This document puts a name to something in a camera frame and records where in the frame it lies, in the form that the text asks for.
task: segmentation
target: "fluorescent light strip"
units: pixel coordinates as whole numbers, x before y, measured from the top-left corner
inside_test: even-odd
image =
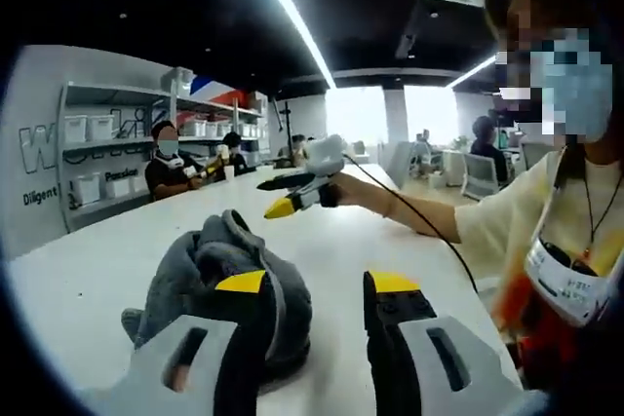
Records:
[[[279,1],[280,1],[280,4],[282,4],[282,7],[284,8],[288,16],[291,18],[291,21],[294,24],[294,27],[297,29],[297,31],[301,35],[301,39],[303,39],[303,42],[308,47],[308,50],[310,51],[310,54],[312,55],[319,69],[321,70],[321,73],[323,74],[325,81],[328,82],[328,86],[331,89],[336,88],[335,81],[333,80],[332,74],[330,73],[330,70],[328,69],[328,66],[325,63],[325,60],[323,59],[323,56],[321,55],[321,51],[319,51],[318,46],[314,42],[314,39],[312,39],[310,30],[308,29],[305,22],[303,21],[303,18],[299,14],[299,11],[296,9],[296,5],[294,4],[293,0],[279,0]]]
[[[486,68],[488,65],[491,65],[494,63],[494,61],[496,60],[496,56],[492,56],[490,57],[488,60],[483,61],[482,63],[480,63],[479,65],[477,65],[475,68],[473,68],[472,70],[470,70],[467,73],[464,73],[461,77],[459,77],[456,80],[453,80],[452,82],[450,82],[448,85],[445,86],[445,88],[450,88],[453,89],[455,88],[457,85],[459,85],[461,82],[463,82],[464,80],[469,79],[470,77],[472,77],[475,73],[477,73],[480,70],[483,70],[484,68]]]

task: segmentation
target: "yellow shirt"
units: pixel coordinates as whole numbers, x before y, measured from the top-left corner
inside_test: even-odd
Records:
[[[549,153],[500,193],[455,211],[457,230],[466,251],[503,261],[503,281],[524,272],[530,238],[552,188],[560,156],[561,152]],[[587,161],[585,166],[596,227],[613,196],[620,167],[619,163],[597,166]],[[558,246],[571,258],[582,258],[591,243],[589,213],[583,180],[568,179],[563,193],[553,203],[542,239]],[[624,182],[595,233],[588,263],[597,274],[604,276],[623,247]]]

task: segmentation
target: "gray fabric item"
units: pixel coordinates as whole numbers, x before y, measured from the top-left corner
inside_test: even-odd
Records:
[[[303,278],[292,263],[266,249],[264,239],[252,234],[233,210],[210,216],[201,231],[175,240],[152,279],[144,311],[126,309],[122,313],[122,325],[135,348],[181,315],[207,318],[211,308],[227,308],[227,304],[210,301],[210,296],[225,278],[262,269],[255,257],[258,249],[267,270],[279,281],[287,310],[276,353],[267,364],[288,362],[307,353],[312,305]]]

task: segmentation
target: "white tabletop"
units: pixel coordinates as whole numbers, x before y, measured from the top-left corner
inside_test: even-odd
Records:
[[[379,166],[365,168],[392,185]],[[346,170],[362,174],[354,166]],[[260,170],[129,211],[9,264],[16,303],[32,336],[68,385],[103,388],[124,375],[133,347],[120,324],[121,311],[143,307],[174,239],[228,208],[296,264],[312,294],[309,360],[293,382],[259,399],[258,414],[375,414],[363,320],[367,269],[417,281],[438,315],[458,318],[490,344],[504,373],[520,385],[487,311],[447,246],[357,207],[313,207],[265,220],[265,209],[282,194],[255,186],[275,172]]]

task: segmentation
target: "hand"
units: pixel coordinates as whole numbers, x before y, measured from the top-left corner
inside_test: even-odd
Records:
[[[331,184],[338,188],[338,204],[342,206],[361,205],[366,191],[370,186],[363,180],[352,175],[339,172],[331,178]]]
[[[188,187],[191,190],[197,190],[202,185],[204,185],[204,181],[202,180],[201,177],[191,177],[190,179],[188,179]]]

